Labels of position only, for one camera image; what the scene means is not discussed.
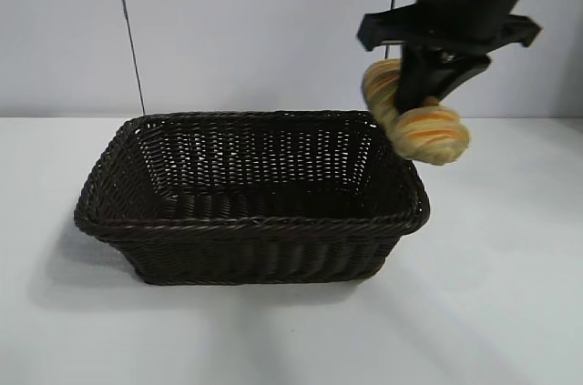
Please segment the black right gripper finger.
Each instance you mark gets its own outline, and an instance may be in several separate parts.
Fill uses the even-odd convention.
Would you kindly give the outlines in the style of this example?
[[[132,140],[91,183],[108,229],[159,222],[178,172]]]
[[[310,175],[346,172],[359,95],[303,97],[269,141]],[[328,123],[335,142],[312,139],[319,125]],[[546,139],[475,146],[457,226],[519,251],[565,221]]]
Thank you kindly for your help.
[[[462,84],[484,73],[491,65],[488,55],[455,56],[439,67],[435,97],[445,99]]]
[[[399,113],[423,105],[428,97],[440,98],[444,66],[438,51],[425,46],[401,46],[401,70],[394,105]]]

